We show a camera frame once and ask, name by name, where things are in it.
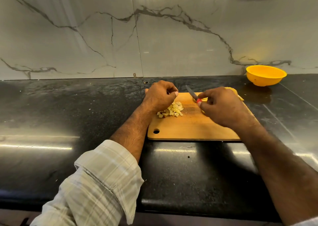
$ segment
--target shirt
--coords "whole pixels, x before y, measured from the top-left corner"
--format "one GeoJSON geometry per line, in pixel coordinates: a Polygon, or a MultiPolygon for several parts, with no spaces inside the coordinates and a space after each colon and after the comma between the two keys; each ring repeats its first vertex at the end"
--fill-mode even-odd
{"type": "MultiPolygon", "coordinates": [[[[30,226],[117,226],[123,213],[132,224],[144,182],[133,155],[106,140],[74,164],[77,171],[62,182],[58,194],[30,226]]],[[[294,226],[317,225],[318,218],[314,218],[294,226]]]]}

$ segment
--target bowl rim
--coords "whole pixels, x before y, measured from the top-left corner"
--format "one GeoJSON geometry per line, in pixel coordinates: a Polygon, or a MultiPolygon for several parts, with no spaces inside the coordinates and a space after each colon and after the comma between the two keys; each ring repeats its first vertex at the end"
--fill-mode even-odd
{"type": "Polygon", "coordinates": [[[282,79],[282,78],[285,78],[285,77],[287,76],[287,73],[286,73],[284,70],[280,69],[280,68],[276,68],[276,67],[268,66],[268,65],[261,65],[261,64],[248,66],[248,67],[246,68],[246,71],[249,72],[249,73],[252,74],[252,75],[255,75],[255,76],[258,76],[258,77],[261,77],[261,78],[267,78],[267,79],[282,79]],[[271,68],[273,68],[273,69],[276,69],[276,70],[279,70],[279,71],[284,72],[284,76],[271,76],[271,77],[259,76],[259,75],[256,75],[256,74],[251,73],[251,72],[249,71],[249,68],[250,68],[250,67],[271,67],[271,68]]]}

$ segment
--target plastic bowl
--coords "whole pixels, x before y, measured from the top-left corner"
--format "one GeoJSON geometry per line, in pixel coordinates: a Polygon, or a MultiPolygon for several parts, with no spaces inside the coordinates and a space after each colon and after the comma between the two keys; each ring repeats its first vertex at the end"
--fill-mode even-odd
{"type": "Polygon", "coordinates": [[[246,71],[248,80],[261,87],[277,84],[287,76],[284,70],[267,65],[252,65],[246,71]]]}

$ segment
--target kitchen counter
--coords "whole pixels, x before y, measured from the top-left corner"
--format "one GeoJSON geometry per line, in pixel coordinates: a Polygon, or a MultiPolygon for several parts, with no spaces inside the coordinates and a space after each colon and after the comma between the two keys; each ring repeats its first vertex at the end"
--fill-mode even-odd
{"type": "MultiPolygon", "coordinates": [[[[256,118],[318,170],[318,75],[256,87],[245,76],[0,81],[0,208],[40,211],[97,147],[164,79],[180,92],[237,89],[256,118]]],[[[145,140],[138,212],[280,221],[240,142],[145,140]]]]}

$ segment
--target wooden cutting board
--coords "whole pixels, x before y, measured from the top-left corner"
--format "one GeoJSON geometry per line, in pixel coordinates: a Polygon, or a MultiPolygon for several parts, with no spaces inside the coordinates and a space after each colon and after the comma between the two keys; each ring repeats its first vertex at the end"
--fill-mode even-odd
{"type": "Polygon", "coordinates": [[[148,139],[240,141],[233,130],[214,123],[202,114],[189,93],[179,93],[176,101],[182,103],[184,116],[160,119],[155,115],[148,128],[148,139]]]}

